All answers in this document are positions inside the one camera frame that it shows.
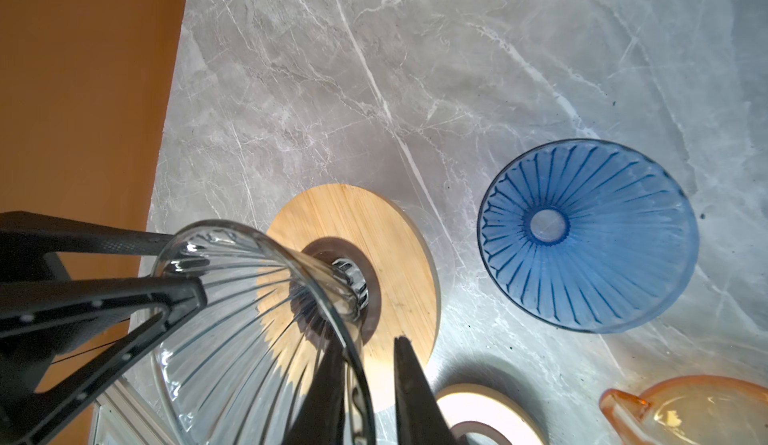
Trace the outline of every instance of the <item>orange glass pitcher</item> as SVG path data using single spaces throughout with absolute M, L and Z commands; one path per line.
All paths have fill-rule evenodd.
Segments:
M 677 377 L 639 397 L 611 388 L 600 410 L 625 445 L 768 443 L 768 389 L 734 378 Z

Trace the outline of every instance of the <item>orange wall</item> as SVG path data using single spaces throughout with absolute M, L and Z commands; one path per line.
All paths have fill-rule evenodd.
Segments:
M 145 228 L 184 2 L 0 0 L 0 212 Z M 64 263 L 75 278 L 138 270 Z M 86 443 L 89 427 L 83 413 L 55 442 Z

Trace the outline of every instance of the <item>gray marble surface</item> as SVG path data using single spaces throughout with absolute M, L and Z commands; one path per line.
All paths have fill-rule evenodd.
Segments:
M 690 373 L 768 385 L 766 95 L 768 0 L 187 0 L 148 228 L 265 230 L 327 182 L 388 197 L 438 267 L 433 387 L 497 388 L 553 445 L 619 445 L 606 388 Z M 686 292 L 624 334 L 525 315 L 478 254 L 495 174 L 571 137 L 647 154 L 700 217 Z M 393 416 L 380 443 L 396 441 Z

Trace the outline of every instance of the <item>wooden board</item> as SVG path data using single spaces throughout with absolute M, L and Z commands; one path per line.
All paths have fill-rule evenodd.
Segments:
M 266 234 L 297 251 L 317 239 L 337 237 L 370 260 L 379 278 L 382 304 L 379 325 L 363 347 L 362 361 L 374 410 L 393 405 L 395 338 L 408 337 L 425 367 L 437 336 L 437 281 L 417 230 L 401 210 L 375 193 L 329 184 L 294 197 Z
M 525 410 L 491 388 L 460 383 L 435 396 L 454 436 L 480 433 L 498 445 L 545 445 L 544 435 Z

